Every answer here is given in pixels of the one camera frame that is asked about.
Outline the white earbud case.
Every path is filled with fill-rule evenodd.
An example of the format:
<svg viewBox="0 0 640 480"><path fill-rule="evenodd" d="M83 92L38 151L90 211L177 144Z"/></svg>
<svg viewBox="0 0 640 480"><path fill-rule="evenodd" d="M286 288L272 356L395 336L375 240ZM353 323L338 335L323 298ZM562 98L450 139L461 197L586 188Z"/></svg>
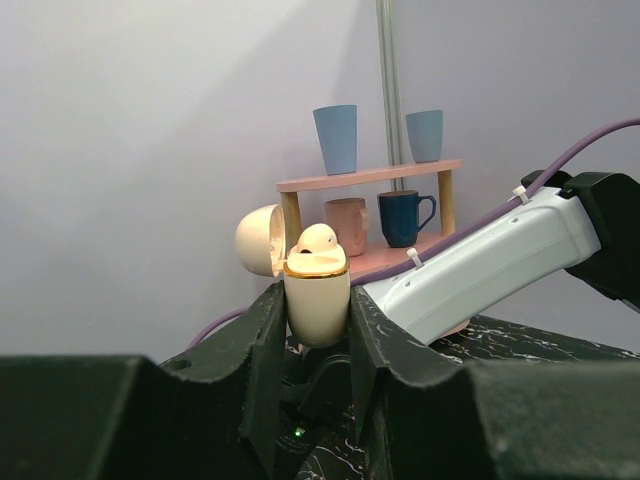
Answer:
<svg viewBox="0 0 640 480"><path fill-rule="evenodd" d="M243 267L255 275L284 278L288 324L306 347L329 347L347 325L350 299L348 256L339 245L316 254L286 244L283 209L278 204L247 214L235 232Z"/></svg>

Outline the white wireless earbud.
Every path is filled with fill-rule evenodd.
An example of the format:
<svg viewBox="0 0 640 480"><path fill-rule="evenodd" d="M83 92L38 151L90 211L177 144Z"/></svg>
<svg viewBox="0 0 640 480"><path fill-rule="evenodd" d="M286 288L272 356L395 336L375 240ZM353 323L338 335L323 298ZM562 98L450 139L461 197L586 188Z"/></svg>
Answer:
<svg viewBox="0 0 640 480"><path fill-rule="evenodd" d="M316 223L306 228L297 242L298 253L316 254L338 246L336 233L327 224Z"/></svg>

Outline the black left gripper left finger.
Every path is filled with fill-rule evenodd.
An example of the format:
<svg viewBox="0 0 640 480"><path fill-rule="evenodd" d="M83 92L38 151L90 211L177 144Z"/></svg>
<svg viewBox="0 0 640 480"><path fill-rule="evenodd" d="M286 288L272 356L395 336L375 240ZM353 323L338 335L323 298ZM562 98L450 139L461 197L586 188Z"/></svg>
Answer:
<svg viewBox="0 0 640 480"><path fill-rule="evenodd" d="M5 356L5 479L269 479L284 287L156 364L138 355Z"/></svg>

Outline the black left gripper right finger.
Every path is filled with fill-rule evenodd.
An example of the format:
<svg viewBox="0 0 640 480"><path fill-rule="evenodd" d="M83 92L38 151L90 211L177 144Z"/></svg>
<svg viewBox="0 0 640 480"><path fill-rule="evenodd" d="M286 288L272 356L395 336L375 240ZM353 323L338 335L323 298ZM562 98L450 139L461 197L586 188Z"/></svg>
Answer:
<svg viewBox="0 0 640 480"><path fill-rule="evenodd" d="M351 294L370 479L635 479L639 357L485 316L431 345Z"/></svg>

